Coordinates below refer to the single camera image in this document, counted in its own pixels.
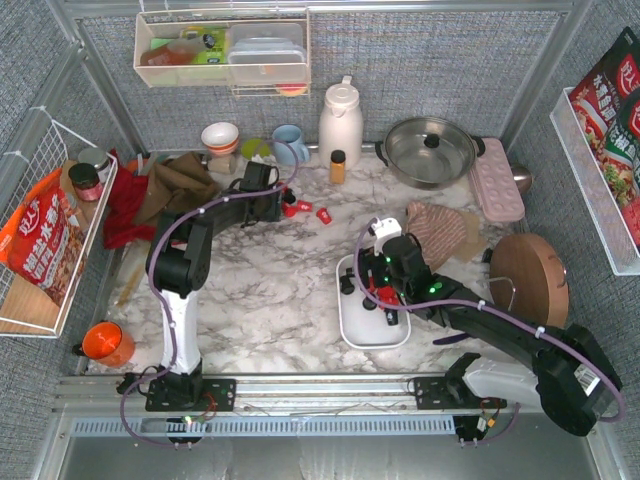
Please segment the white storage tray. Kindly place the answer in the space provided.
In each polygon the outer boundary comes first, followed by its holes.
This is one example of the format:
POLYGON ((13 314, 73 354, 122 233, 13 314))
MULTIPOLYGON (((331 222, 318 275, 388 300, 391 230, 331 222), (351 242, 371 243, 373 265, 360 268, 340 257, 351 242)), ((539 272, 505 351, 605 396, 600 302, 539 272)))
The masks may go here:
POLYGON ((341 291, 340 278, 352 267, 353 255, 342 257, 336 268, 336 294, 338 299, 338 322, 343 340, 352 348, 380 350, 397 348, 411 336, 412 325, 408 312, 398 313, 398 323, 389 325, 385 312, 379 308, 366 310, 362 302, 364 294, 356 288, 353 293, 341 291))

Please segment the striped pink cloth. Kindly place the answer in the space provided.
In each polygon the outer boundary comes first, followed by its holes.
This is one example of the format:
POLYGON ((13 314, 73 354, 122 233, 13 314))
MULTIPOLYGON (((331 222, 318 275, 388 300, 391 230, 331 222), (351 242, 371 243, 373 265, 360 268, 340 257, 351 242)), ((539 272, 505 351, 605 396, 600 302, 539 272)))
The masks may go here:
POLYGON ((406 231, 417 238, 431 271, 451 257, 467 263, 487 246, 475 214, 418 201, 410 202, 406 212, 406 231))

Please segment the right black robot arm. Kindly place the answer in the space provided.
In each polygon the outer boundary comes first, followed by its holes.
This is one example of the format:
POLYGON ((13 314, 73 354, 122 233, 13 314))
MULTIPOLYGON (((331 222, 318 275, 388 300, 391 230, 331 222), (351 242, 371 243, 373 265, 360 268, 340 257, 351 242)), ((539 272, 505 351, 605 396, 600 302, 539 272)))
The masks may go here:
POLYGON ((597 422, 625 417, 620 377, 586 327, 543 327, 498 308, 432 273, 407 234, 385 241, 378 255, 386 284, 400 297, 395 310, 484 341, 527 367, 542 410, 564 431, 585 436, 597 422))

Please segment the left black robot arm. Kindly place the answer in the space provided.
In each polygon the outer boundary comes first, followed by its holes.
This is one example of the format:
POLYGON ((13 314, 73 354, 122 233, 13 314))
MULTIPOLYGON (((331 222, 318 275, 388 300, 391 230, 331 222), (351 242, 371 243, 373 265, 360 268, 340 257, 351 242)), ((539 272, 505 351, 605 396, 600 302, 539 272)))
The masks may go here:
POLYGON ((160 367, 192 376, 201 365, 197 345, 197 294, 206 283, 213 238, 235 225, 277 222, 282 190, 275 166, 249 162, 238 178, 209 202, 161 215, 146 265, 161 303, 163 356, 160 367))

